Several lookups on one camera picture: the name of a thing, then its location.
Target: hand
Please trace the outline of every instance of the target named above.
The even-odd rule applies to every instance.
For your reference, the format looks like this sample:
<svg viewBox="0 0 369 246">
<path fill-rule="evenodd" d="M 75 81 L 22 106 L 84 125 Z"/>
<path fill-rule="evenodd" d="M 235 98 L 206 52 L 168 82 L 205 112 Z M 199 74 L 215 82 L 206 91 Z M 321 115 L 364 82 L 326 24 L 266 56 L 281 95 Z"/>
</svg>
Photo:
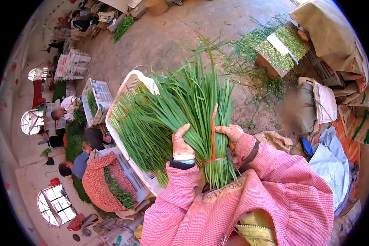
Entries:
<svg viewBox="0 0 369 246">
<path fill-rule="evenodd" d="M 176 133 L 172 133 L 173 159 L 175 161 L 194 160 L 196 154 L 194 150 L 184 142 L 183 135 L 190 129 L 190 124 L 182 126 Z"/>
<path fill-rule="evenodd" d="M 90 147 L 90 145 L 88 145 L 87 142 L 85 141 L 82 142 L 82 148 L 84 151 L 86 151 L 88 155 L 90 155 L 90 152 L 92 151 L 92 147 Z"/>
<path fill-rule="evenodd" d="M 214 127 L 217 133 L 225 134 L 228 137 L 228 144 L 232 151 L 236 148 L 236 143 L 239 141 L 243 129 L 238 125 L 229 125 L 227 126 L 215 126 Z"/>
</svg>

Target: white wall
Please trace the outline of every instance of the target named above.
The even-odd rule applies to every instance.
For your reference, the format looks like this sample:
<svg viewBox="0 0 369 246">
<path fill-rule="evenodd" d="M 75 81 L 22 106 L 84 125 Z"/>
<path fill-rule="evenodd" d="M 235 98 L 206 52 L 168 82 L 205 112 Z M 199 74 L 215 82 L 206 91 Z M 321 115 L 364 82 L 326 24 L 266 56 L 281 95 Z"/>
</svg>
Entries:
<svg viewBox="0 0 369 246">
<path fill-rule="evenodd" d="M 81 231 L 69 231 L 67 229 L 69 222 L 65 223 L 61 227 L 50 225 L 44 220 L 37 208 L 37 199 L 40 191 L 49 187 L 50 180 L 59 178 L 69 200 L 78 214 L 82 213 L 85 217 L 92 213 L 97 214 L 91 204 L 86 204 L 79 199 L 78 194 L 72 185 L 71 177 L 62 177 L 59 174 L 57 165 L 60 161 L 63 161 L 64 158 L 64 155 L 54 156 L 53 159 L 55 164 L 53 166 L 44 165 L 46 162 L 46 160 L 44 160 L 17 169 L 15 173 L 18 180 L 18 186 L 28 213 L 48 246 L 86 245 L 91 243 L 92 240 L 97 237 L 97 233 L 94 232 L 92 228 L 89 228 L 92 235 L 90 237 L 84 237 L 82 236 Z M 74 233 L 81 237 L 80 242 L 76 242 L 72 238 Z M 97 245 L 101 241 L 95 240 L 95 242 L 97 243 L 91 244 Z"/>
<path fill-rule="evenodd" d="M 29 234 L 34 243 L 54 245 L 88 245 L 96 246 L 100 240 L 96 233 L 91 237 L 82 237 L 80 232 L 71 232 L 66 227 L 49 225 L 41 216 L 37 207 L 37 195 L 42 189 L 48 188 L 50 180 L 59 178 L 66 190 L 75 210 L 88 216 L 96 214 L 92 205 L 81 201 L 75 191 L 72 180 L 61 177 L 58 164 L 64 160 L 64 148 L 53 149 L 49 156 L 55 161 L 54 166 L 44 165 L 46 158 L 40 157 L 47 144 L 38 145 L 39 135 L 25 135 L 20 129 L 23 114 L 32 109 L 34 88 L 27 76 L 31 69 L 42 68 L 47 61 L 53 61 L 57 49 L 52 48 L 48 54 L 44 50 L 50 43 L 54 26 L 58 17 L 65 17 L 78 9 L 79 1 L 74 4 L 68 0 L 46 0 L 36 10 L 26 24 L 16 48 L 10 56 L 8 73 L 2 81 L 0 89 L 0 168 L 4 182 L 10 184 L 7 190 L 16 216 L 21 221 L 25 233 Z M 13 71 L 11 65 L 16 62 Z M 48 102 L 52 93 L 43 93 Z M 81 241 L 76 242 L 72 234 L 78 233 Z"/>
</svg>

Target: zipper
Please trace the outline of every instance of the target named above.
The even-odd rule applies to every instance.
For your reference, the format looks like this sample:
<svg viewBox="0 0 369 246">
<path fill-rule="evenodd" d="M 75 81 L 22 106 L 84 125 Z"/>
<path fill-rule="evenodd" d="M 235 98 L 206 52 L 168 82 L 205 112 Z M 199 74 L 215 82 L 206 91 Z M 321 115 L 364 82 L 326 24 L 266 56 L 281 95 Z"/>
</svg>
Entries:
<svg viewBox="0 0 369 246">
<path fill-rule="evenodd" d="M 263 226 L 252 226 L 252 225 L 241 225 L 241 224 L 237 224 L 236 227 L 246 227 L 246 228 L 257 228 L 257 229 L 263 229 L 263 230 L 267 230 L 267 231 L 270 231 L 270 232 L 273 232 L 271 229 L 269 228 L 266 228 L 266 227 L 263 227 Z"/>
</svg>

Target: cleaver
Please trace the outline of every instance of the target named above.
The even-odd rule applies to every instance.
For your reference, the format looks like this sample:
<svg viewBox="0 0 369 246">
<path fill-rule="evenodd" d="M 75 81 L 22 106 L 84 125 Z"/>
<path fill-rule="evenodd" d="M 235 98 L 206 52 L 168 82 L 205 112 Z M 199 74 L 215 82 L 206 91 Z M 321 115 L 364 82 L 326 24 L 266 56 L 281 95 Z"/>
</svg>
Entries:
<svg viewBox="0 0 369 246">
<path fill-rule="evenodd" d="M 279 51 L 282 56 L 285 56 L 287 54 L 289 54 L 291 56 L 291 58 L 293 59 L 293 61 L 296 63 L 296 65 L 299 64 L 298 59 L 294 56 L 294 54 L 282 43 L 282 41 L 280 41 L 280 39 L 278 37 L 275 36 L 275 34 L 271 34 L 266 38 L 273 47 L 275 47 L 275 49 L 277 51 Z"/>
</svg>

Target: dark blue shirt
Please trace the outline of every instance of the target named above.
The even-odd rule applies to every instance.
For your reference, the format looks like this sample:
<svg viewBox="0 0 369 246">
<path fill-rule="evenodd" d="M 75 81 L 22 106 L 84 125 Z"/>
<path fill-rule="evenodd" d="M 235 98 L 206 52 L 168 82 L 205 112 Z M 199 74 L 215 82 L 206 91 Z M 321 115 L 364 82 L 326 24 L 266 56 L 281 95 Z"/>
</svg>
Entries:
<svg viewBox="0 0 369 246">
<path fill-rule="evenodd" d="M 77 158 L 74 160 L 74 164 L 72 165 L 71 172 L 77 177 L 82 179 L 85 174 L 87 167 L 87 160 L 89 160 L 89 155 L 86 151 L 82 152 Z"/>
</svg>

